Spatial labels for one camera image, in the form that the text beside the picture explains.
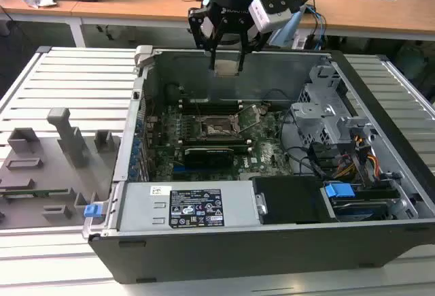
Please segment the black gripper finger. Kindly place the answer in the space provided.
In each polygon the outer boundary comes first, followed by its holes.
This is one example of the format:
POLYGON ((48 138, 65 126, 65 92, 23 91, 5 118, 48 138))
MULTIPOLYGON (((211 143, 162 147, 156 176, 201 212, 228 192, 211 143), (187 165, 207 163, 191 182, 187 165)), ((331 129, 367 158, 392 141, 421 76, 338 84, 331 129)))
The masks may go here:
POLYGON ((225 33, 225 17, 221 14, 222 8, 218 5, 208 5, 203 8, 191 7, 188 10, 188 23, 194 38, 196 47, 201 50, 210 52, 209 68, 214 70, 216 50, 218 44, 225 33), (211 22, 211 35, 207 37, 201 30, 201 25, 205 20, 211 22))
POLYGON ((252 52, 259 52, 266 45, 270 37, 270 33, 257 32, 252 40, 248 38, 248 31, 255 27, 255 23, 252 19, 240 19, 238 23, 238 33, 240 37, 240 51, 238 55, 238 71, 243 70, 243 64, 245 56, 252 52))

